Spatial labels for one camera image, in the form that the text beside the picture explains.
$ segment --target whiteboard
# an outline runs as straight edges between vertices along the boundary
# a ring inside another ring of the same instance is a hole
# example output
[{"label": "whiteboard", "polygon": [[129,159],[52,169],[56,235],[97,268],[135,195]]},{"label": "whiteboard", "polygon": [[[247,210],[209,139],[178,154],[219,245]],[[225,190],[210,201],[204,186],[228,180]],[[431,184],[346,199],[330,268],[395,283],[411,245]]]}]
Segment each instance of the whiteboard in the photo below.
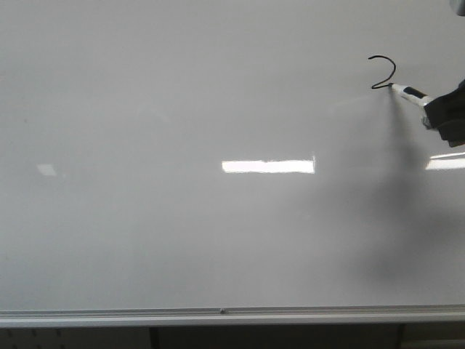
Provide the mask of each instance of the whiteboard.
[{"label": "whiteboard", "polygon": [[448,1],[3,1],[0,324],[464,303],[465,148],[367,60],[444,95],[464,33]]}]

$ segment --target white whiteboard surface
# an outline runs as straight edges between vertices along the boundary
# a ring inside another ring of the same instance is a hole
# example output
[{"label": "white whiteboard surface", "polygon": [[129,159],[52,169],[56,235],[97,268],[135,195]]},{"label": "white whiteboard surface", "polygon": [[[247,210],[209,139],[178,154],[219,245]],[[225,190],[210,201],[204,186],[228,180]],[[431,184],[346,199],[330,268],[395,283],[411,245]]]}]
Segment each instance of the white whiteboard surface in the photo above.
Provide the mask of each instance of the white whiteboard surface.
[{"label": "white whiteboard surface", "polygon": [[465,303],[465,156],[426,169],[465,148],[367,60],[444,95],[464,35],[435,0],[3,1],[0,311]]}]

